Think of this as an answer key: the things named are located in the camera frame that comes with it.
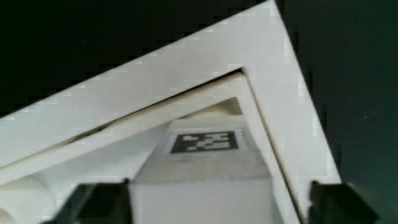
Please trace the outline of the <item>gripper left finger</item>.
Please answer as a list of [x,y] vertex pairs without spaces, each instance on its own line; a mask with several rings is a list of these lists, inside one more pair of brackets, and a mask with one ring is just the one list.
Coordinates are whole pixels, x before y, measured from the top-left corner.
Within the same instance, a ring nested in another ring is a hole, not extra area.
[[81,184],[54,218],[42,224],[132,224],[130,180]]

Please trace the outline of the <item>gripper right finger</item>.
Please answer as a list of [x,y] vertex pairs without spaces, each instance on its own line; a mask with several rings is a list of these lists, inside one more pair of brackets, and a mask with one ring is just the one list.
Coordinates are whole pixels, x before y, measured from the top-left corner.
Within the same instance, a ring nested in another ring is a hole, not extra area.
[[377,224],[381,215],[347,184],[312,182],[308,224]]

